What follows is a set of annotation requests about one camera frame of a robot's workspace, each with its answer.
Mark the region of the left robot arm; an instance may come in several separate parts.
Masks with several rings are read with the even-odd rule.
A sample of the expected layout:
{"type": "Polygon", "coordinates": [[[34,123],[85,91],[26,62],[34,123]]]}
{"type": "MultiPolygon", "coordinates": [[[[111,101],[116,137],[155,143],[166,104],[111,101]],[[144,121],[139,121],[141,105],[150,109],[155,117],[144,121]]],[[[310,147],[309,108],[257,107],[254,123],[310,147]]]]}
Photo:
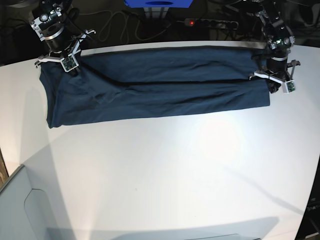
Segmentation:
{"type": "Polygon", "coordinates": [[[294,70],[298,60],[289,61],[295,37],[283,20],[278,0],[231,0],[222,7],[223,13],[238,22],[234,31],[237,41],[257,40],[262,50],[252,55],[258,69],[250,80],[266,81],[270,93],[282,89],[285,94],[296,90],[294,70]]]}

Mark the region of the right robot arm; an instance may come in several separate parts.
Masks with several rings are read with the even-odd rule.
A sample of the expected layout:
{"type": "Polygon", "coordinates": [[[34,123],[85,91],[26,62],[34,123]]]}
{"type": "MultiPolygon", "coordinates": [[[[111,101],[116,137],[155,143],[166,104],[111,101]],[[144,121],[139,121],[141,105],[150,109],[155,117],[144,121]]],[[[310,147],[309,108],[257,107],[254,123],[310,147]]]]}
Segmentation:
{"type": "Polygon", "coordinates": [[[30,13],[29,24],[39,40],[48,47],[48,54],[41,55],[34,63],[38,68],[44,63],[60,64],[70,74],[80,71],[83,41],[94,41],[94,29],[82,29],[75,20],[80,15],[71,0],[41,0],[30,13]]]}

